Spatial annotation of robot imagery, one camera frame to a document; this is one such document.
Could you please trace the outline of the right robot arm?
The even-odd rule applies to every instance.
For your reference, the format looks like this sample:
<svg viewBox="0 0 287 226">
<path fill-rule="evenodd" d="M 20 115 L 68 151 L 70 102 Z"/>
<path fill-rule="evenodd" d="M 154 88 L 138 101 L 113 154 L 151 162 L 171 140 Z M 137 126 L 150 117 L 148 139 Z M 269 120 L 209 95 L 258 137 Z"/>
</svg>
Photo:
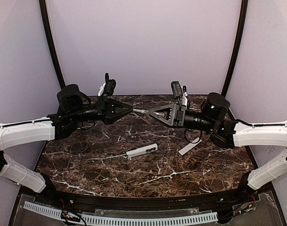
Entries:
<svg viewBox="0 0 287 226">
<path fill-rule="evenodd" d="M 173 103 L 149 110 L 149 115 L 167 127 L 198 130 L 206 133 L 218 147 L 235 148 L 264 145 L 281 146 L 283 151 L 263 166 L 245 173 L 241 190 L 258 190 L 263 185 L 287 173 L 287 121 L 248 123 L 225 119 L 230 103 L 218 93 L 210 93 L 201 111 L 189 110 L 182 103 Z"/>
</svg>

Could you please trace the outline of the white remote control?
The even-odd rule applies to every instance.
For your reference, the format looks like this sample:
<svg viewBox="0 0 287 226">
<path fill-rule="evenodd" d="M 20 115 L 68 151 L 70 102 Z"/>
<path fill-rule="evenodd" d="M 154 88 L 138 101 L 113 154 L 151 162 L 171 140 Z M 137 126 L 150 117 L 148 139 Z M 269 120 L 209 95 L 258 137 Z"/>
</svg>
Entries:
<svg viewBox="0 0 287 226">
<path fill-rule="evenodd" d="M 154 144 L 147 145 L 144 147 L 136 148 L 136 149 L 131 150 L 131 151 L 127 151 L 126 155 L 127 155 L 128 159 L 131 159 L 131 158 L 141 156 L 143 154 L 151 153 L 151 152 L 154 152 L 157 150 L 158 150 L 158 144 L 154 143 Z"/>
</svg>

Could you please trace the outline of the white battery cover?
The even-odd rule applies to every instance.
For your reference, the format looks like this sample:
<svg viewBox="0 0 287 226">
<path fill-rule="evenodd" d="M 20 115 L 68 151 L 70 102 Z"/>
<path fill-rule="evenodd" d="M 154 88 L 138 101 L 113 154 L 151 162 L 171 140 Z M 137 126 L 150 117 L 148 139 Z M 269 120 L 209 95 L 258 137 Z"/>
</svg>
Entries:
<svg viewBox="0 0 287 226">
<path fill-rule="evenodd" d="M 189 144 L 187 144 L 185 147 L 181 148 L 178 153 L 181 155 L 186 154 L 188 151 L 196 147 L 198 144 L 202 142 L 201 139 L 196 138 L 195 140 L 191 141 Z"/>
</svg>

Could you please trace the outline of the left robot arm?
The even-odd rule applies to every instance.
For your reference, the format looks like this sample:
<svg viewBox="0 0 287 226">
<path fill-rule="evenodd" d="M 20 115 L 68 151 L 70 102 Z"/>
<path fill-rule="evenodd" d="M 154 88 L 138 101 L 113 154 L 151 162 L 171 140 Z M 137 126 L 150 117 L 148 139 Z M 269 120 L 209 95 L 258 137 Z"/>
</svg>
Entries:
<svg viewBox="0 0 287 226">
<path fill-rule="evenodd" d="M 91 99 L 79 90 L 78 85 L 70 84 L 57 93 L 59 109 L 36 120 L 16 123 L 0 123 L 0 177 L 25 186 L 36 193 L 52 189 L 53 184 L 40 173 L 11 159 L 5 150 L 14 146 L 37 141 L 61 140 L 69 137 L 82 122 L 102 121 L 113 124 L 133 111 L 129 104 L 111 98 L 116 86 L 115 80 L 105 82 L 99 91 L 98 99 Z"/>
</svg>

